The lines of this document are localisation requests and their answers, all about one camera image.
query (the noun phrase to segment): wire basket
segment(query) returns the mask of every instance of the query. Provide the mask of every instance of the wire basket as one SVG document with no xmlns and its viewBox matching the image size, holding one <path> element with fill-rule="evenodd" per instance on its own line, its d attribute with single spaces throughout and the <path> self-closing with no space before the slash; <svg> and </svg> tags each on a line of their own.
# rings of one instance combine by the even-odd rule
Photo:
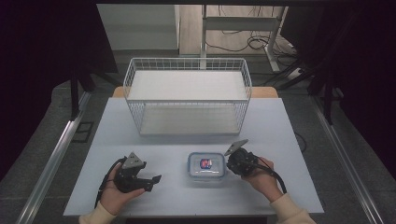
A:
<svg viewBox="0 0 396 224">
<path fill-rule="evenodd" d="M 133 58 L 123 87 L 143 135 L 237 135 L 251 95 L 244 59 Z"/>
</svg>

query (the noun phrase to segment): gray floor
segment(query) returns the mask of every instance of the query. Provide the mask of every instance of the gray floor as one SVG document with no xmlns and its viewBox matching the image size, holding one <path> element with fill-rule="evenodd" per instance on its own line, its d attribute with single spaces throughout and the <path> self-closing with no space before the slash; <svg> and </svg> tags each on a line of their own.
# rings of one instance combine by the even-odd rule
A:
<svg viewBox="0 0 396 224">
<path fill-rule="evenodd" d="M 128 61 L 134 56 L 178 57 L 178 55 L 166 52 L 151 51 L 147 54 L 142 51 L 116 52 L 115 58 L 120 75 L 111 74 L 111 76 L 123 81 Z M 261 55 L 238 55 L 238 57 L 246 58 L 255 85 L 261 85 L 274 76 L 271 74 L 270 65 L 265 57 Z M 35 216 L 34 223 L 78 223 L 75 217 L 63 217 L 63 211 L 94 138 L 94 132 L 100 122 L 106 101 L 115 89 L 114 86 L 97 76 L 92 76 L 92 78 L 97 88 L 92 93 L 82 119 L 82 122 L 92 123 L 92 133 L 88 136 L 87 142 L 70 144 Z M 286 78 L 279 80 L 277 84 L 285 81 Z M 312 217 L 317 223 L 370 223 L 319 122 L 315 107 L 305 90 L 307 83 L 309 80 L 288 90 L 280 91 L 279 97 L 285 104 L 294 131 L 303 137 L 296 135 L 325 210 L 325 214 L 313 214 Z M 64 83 L 54 89 L 52 103 L 46 116 L 14 166 L 0 182 L 0 223 L 16 222 L 69 118 L 70 89 L 68 83 Z M 351 125 L 337 102 L 332 105 L 332 118 L 333 127 L 338 132 L 362 181 L 374 198 L 384 223 L 396 223 L 395 180 Z M 85 137 L 84 133 L 75 134 L 74 139 L 81 140 Z M 118 218 L 114 223 L 123 222 L 122 218 Z M 269 222 L 275 222 L 275 218 L 270 217 Z"/>
</svg>

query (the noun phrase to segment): container lid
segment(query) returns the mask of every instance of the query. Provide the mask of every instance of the container lid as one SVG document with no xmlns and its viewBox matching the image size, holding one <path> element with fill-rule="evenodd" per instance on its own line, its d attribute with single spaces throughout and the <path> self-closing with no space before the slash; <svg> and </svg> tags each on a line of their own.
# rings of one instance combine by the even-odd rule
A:
<svg viewBox="0 0 396 224">
<path fill-rule="evenodd" d="M 210 180 L 225 176 L 225 161 L 221 153 L 192 152 L 188 172 L 192 178 Z"/>
</svg>

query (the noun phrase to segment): white table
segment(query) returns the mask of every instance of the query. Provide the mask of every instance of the white table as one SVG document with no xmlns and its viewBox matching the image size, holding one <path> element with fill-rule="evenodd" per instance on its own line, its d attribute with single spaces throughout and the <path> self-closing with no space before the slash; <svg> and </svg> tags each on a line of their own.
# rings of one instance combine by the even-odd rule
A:
<svg viewBox="0 0 396 224">
<path fill-rule="evenodd" d="M 244 146 L 275 163 L 291 198 L 310 213 L 323 213 L 303 155 L 281 99 L 251 99 L 238 136 L 141 137 L 122 98 L 110 98 L 75 185 L 65 216 L 87 214 L 109 167 L 132 151 L 148 164 L 141 178 L 162 175 L 152 192 L 131 201 L 124 217 L 265 216 L 274 211 L 249 183 L 228 171 L 221 182 L 190 180 L 187 159 L 194 151 L 225 152 L 230 144 Z"/>
</svg>

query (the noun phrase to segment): black cable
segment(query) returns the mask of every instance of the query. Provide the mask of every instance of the black cable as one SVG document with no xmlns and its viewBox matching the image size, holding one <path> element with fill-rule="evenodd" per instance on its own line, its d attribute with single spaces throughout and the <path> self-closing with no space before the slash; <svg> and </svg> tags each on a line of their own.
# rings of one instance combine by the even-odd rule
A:
<svg viewBox="0 0 396 224">
<path fill-rule="evenodd" d="M 219 16 L 221 16 L 220 8 L 221 8 L 221 11 L 224 13 L 224 16 L 227 16 L 227 15 L 225 14 L 225 11 L 223 10 L 223 8 L 222 8 L 221 5 L 219 5 L 219 7 L 218 7 Z M 224 31 L 221 31 L 221 32 L 222 32 L 224 35 L 233 35 L 233 34 L 241 33 L 242 31 L 235 31 L 235 32 L 230 32 L 230 33 L 225 33 Z"/>
<path fill-rule="evenodd" d="M 274 52 L 274 54 L 276 56 L 284 56 L 284 57 L 290 57 L 290 58 L 296 58 L 296 59 L 299 58 L 299 55 L 297 53 L 290 54 L 290 53 L 283 52 L 279 49 L 273 49 L 273 50 L 278 51 L 278 52 Z"/>
<path fill-rule="evenodd" d="M 286 191 L 286 186 L 285 186 L 285 183 L 283 182 L 282 177 L 280 177 L 280 175 L 279 175 L 277 172 L 275 172 L 273 169 L 271 169 L 271 167 L 269 167 L 268 165 L 267 165 L 268 167 L 265 167 L 265 166 L 263 166 L 263 165 L 255 164 L 255 163 L 248 162 L 248 161 L 240 161 L 240 162 L 264 170 L 264 171 L 267 172 L 269 175 L 271 175 L 271 176 L 273 176 L 274 178 L 276 178 L 276 180 L 277 180 L 277 181 L 279 182 L 279 184 L 280 184 L 280 187 L 282 188 L 283 193 L 284 193 L 284 194 L 287 193 L 287 191 Z"/>
<path fill-rule="evenodd" d="M 114 169 L 114 167 L 116 167 L 117 164 L 119 163 L 124 163 L 126 161 L 126 157 L 117 160 L 116 162 L 114 162 L 114 164 L 110 167 L 110 169 L 108 170 L 107 174 L 105 175 L 105 177 L 102 180 L 102 184 L 99 187 L 98 190 L 98 194 L 96 195 L 96 201 L 95 201 L 95 207 L 98 204 L 98 202 L 100 201 L 100 198 L 102 197 L 102 193 L 105 190 L 106 187 L 106 183 L 108 182 L 108 177 L 110 176 L 111 171 Z"/>
<path fill-rule="evenodd" d="M 287 67 L 289 67 L 289 66 L 292 66 L 293 65 L 293 63 L 290 63 L 290 64 L 285 64 L 285 63 L 282 63 L 279 59 L 281 59 L 281 58 L 293 58 L 293 59 L 297 59 L 297 57 L 295 56 L 295 55 L 288 55 L 288 54 L 280 54 L 280 55 L 278 55 L 277 57 L 276 57 L 276 62 L 277 63 L 280 63 L 280 64 L 282 64 L 282 65 L 284 65 L 284 66 L 287 66 Z"/>
<path fill-rule="evenodd" d="M 257 13 L 257 17 L 260 17 L 260 11 L 262 10 L 262 7 L 259 7 L 259 12 Z"/>
<path fill-rule="evenodd" d="M 231 52 L 242 51 L 242 50 L 244 50 L 244 49 L 246 49 L 246 48 L 248 47 L 248 45 L 246 45 L 246 46 L 245 46 L 244 48 L 242 48 L 242 49 L 225 49 L 225 48 L 222 48 L 222 47 L 219 47 L 219 46 L 210 45 L 210 44 L 208 44 L 207 42 L 206 42 L 206 44 L 207 44 L 209 47 L 211 47 L 211 48 L 215 48 L 215 49 L 224 49 L 224 50 L 231 51 Z"/>
<path fill-rule="evenodd" d="M 278 52 L 274 52 L 275 55 L 289 55 L 290 57 L 297 57 L 298 56 L 297 53 L 289 54 L 289 53 L 286 53 L 286 52 L 282 51 L 280 49 L 279 44 L 276 41 L 275 41 L 275 44 L 276 44 L 277 49 L 273 48 L 273 50 L 278 51 Z"/>
<path fill-rule="evenodd" d="M 296 68 L 295 65 L 293 64 L 293 65 L 289 66 L 288 68 L 290 68 L 290 69 Z M 276 84 L 278 81 L 280 81 L 280 80 L 282 80 L 282 79 L 285 79 L 285 78 L 289 77 L 289 76 L 291 75 L 291 73 L 292 73 L 291 71 L 289 71 L 288 73 L 285 73 L 285 74 L 283 75 L 283 77 L 279 78 L 276 82 L 273 83 L 272 87 L 275 88 L 275 84 Z"/>
<path fill-rule="evenodd" d="M 253 42 L 260 42 L 260 46 L 258 48 L 251 46 L 251 43 Z M 269 42 L 269 37 L 268 36 L 263 36 L 263 35 L 253 35 L 253 31 L 250 31 L 250 37 L 247 39 L 247 44 L 250 46 L 251 49 L 264 49 L 265 46 L 268 45 Z"/>
<path fill-rule="evenodd" d="M 249 73 L 251 76 L 275 75 L 275 73 Z"/>
<path fill-rule="evenodd" d="M 279 78 L 279 76 L 282 76 L 282 75 L 284 75 L 284 74 L 288 75 L 289 70 L 292 69 L 295 65 L 297 65 L 297 64 L 299 64 L 299 63 L 301 63 L 301 60 L 300 60 L 300 59 L 297 59 L 297 60 L 296 60 L 294 63 L 292 63 L 289 67 L 287 67 L 287 68 L 285 68 L 283 71 L 277 73 L 276 76 L 271 77 L 271 78 L 269 78 L 268 80 L 266 80 L 264 83 L 262 83 L 262 86 L 265 86 L 267 83 L 273 81 L 273 80 L 276 79 L 276 78 Z"/>
<path fill-rule="evenodd" d="M 306 148 L 307 148 L 307 146 L 308 146 L 308 144 L 306 143 L 305 139 L 303 138 L 302 135 L 300 135 L 300 134 L 297 133 L 297 132 L 294 132 L 294 134 L 297 135 L 297 136 L 299 136 L 299 137 L 303 140 L 303 142 L 304 142 L 304 147 L 303 147 L 303 149 L 301 149 L 301 152 L 305 152 L 305 151 L 306 151 Z"/>
<path fill-rule="evenodd" d="M 253 17 L 254 17 L 254 11 L 256 11 L 256 6 L 254 6 L 249 13 L 247 14 L 247 16 L 250 16 L 250 13 L 253 12 Z"/>
</svg>

